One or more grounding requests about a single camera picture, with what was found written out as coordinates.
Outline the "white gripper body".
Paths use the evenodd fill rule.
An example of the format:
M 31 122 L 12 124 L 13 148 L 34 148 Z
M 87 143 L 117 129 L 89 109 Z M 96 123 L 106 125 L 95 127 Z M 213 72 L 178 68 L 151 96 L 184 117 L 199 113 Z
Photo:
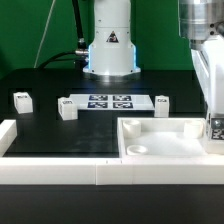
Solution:
M 191 55 L 207 104 L 206 120 L 212 129 L 224 129 L 224 39 L 213 36 Z

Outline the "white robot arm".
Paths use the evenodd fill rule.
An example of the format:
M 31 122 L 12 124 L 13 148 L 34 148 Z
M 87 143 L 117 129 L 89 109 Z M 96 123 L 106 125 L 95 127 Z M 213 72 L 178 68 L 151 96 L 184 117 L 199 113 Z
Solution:
M 103 81 L 138 73 L 130 0 L 94 0 L 94 15 L 95 37 L 83 72 Z M 179 35 L 189 40 L 208 125 L 224 129 L 224 0 L 178 0 L 178 23 Z

